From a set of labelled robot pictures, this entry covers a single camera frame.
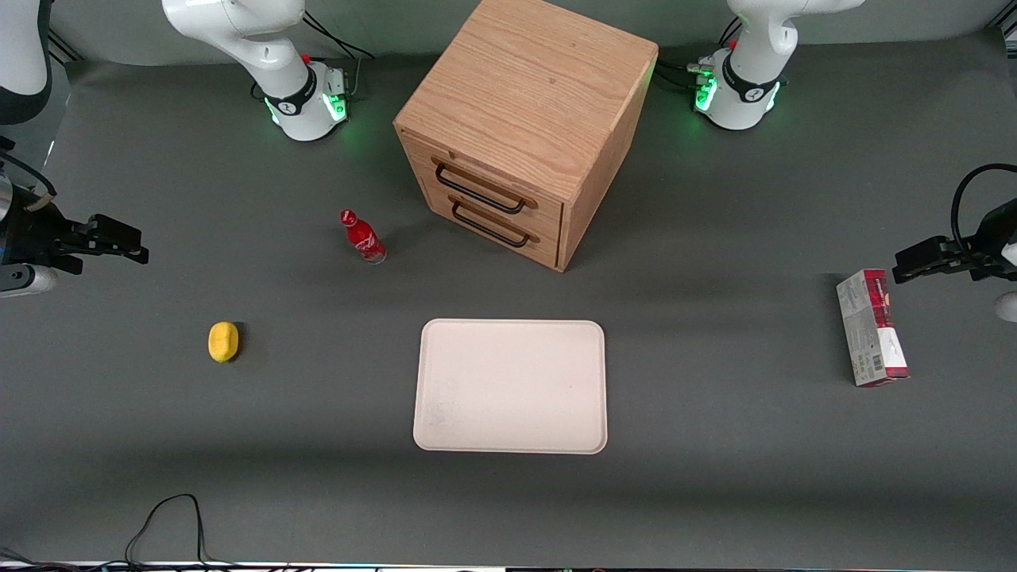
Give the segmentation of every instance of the bottle cap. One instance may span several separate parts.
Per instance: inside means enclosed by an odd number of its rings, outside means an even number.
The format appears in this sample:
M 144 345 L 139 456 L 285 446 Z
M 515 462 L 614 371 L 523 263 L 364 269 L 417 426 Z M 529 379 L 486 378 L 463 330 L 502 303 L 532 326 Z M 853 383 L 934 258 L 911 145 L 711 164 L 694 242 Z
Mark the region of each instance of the bottle cap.
M 339 214 L 339 220 L 343 221 L 345 226 L 353 226 L 357 224 L 357 216 L 353 214 L 353 211 L 347 209 Z

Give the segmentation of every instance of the logo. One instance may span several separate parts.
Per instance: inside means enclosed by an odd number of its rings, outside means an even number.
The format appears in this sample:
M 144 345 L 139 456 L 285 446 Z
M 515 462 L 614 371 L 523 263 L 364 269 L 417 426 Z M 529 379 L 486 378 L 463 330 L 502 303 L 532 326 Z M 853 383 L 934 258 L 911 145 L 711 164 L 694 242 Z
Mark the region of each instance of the logo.
M 373 236 L 368 236 L 360 242 L 357 242 L 355 248 L 363 252 L 365 250 L 370 250 L 375 244 L 377 244 L 377 240 L 375 240 Z

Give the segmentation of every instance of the drawer handle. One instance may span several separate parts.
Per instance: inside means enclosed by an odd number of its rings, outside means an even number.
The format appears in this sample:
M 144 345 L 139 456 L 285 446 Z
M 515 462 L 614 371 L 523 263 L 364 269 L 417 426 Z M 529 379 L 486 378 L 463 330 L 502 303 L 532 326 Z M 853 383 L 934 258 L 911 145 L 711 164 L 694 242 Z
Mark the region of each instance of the drawer handle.
M 487 228 L 486 226 L 484 226 L 484 225 L 482 225 L 482 224 L 480 224 L 480 223 L 478 223 L 476 221 L 471 221 L 470 219 L 468 219 L 468 218 L 464 217 L 463 215 L 459 214 L 459 208 L 462 207 L 462 206 L 463 206 L 463 204 L 460 203 L 459 201 L 457 201 L 456 204 L 452 206 L 452 216 L 456 217 L 457 221 L 460 221 L 462 223 L 466 223 L 467 225 L 469 225 L 469 226 L 471 226 L 471 227 L 479 230 L 480 232 L 483 232 L 487 236 L 490 236 L 491 238 L 493 238 L 495 240 L 504 242 L 505 244 L 512 246 L 513 248 L 522 248 L 523 246 L 526 246 L 527 242 L 530 241 L 530 235 L 529 234 L 524 234 L 522 240 L 513 240 L 512 238 L 508 238 L 507 236 L 505 236 L 505 235 L 503 235 L 503 234 L 501 234 L 499 232 L 495 232 L 495 231 Z
M 484 196 L 483 194 L 480 194 L 474 190 L 470 190 L 456 181 L 444 178 L 443 176 L 441 176 L 441 173 L 443 172 L 444 172 L 444 163 L 438 163 L 438 168 L 434 171 L 434 176 L 438 179 L 439 183 L 447 187 L 452 187 L 471 198 L 476 198 L 477 201 L 483 203 L 484 205 L 487 205 L 492 209 L 497 209 L 502 213 L 506 213 L 508 215 L 518 215 L 519 212 L 522 211 L 523 207 L 526 205 L 525 201 L 520 201 L 519 205 L 516 205 L 515 207 L 502 205 L 497 201 L 491 201 L 490 198 Z

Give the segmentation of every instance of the red and white box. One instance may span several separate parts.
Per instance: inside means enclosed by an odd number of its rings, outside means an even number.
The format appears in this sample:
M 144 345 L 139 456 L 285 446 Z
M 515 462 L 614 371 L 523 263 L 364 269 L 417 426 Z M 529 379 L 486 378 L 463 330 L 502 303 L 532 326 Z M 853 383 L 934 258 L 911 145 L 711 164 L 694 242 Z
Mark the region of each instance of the red and white box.
M 910 377 L 890 318 L 885 270 L 862 270 L 837 285 L 854 385 L 874 388 Z

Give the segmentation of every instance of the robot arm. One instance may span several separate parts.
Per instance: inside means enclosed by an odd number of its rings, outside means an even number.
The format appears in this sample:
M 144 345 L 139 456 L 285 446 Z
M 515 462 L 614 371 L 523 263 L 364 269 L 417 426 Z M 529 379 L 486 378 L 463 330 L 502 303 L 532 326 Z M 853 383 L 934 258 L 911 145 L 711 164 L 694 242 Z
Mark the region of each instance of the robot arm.
M 0 124 L 23 123 L 49 100 L 52 73 L 47 37 L 51 0 L 0 0 Z M 56 271 L 81 274 L 77 254 L 116 254 L 148 262 L 141 231 L 104 215 L 86 223 L 64 218 L 53 204 L 56 189 L 39 171 L 11 152 L 0 137 L 0 297 L 44 292 Z M 42 196 L 14 184 L 5 170 L 21 169 L 42 183 Z
M 53 84 L 47 36 L 50 0 L 4 0 L 0 4 L 0 125 L 39 115 Z
M 164 0 L 163 11 L 180 34 L 218 48 L 240 62 L 266 96 L 291 96 L 307 80 L 307 67 L 289 39 L 254 42 L 246 38 L 300 23 L 303 0 Z
M 790 19 L 840 12 L 863 2 L 727 0 L 742 21 L 741 35 L 735 49 L 722 48 L 700 59 L 696 69 L 705 69 L 709 75 L 698 95 L 696 110 L 725 129 L 755 126 L 773 107 L 780 89 L 778 77 L 798 46 L 798 31 Z
M 954 193 L 950 209 L 951 238 L 933 236 L 897 252 L 894 281 L 903 284 L 934 274 L 967 272 L 971 280 L 1002 278 L 1017 282 L 1017 198 L 991 211 L 971 236 L 963 237 L 958 225 L 960 202 L 975 177 L 986 171 L 1017 173 L 1017 165 L 993 163 L 968 173 Z M 996 313 L 1007 322 L 1017 322 L 1017 292 L 996 300 Z
M 247 38 L 300 22 L 304 0 L 163 0 L 163 11 L 180 34 L 240 62 L 264 92 L 273 121 L 291 138 L 323 137 L 346 119 L 342 70 L 304 61 L 286 38 Z

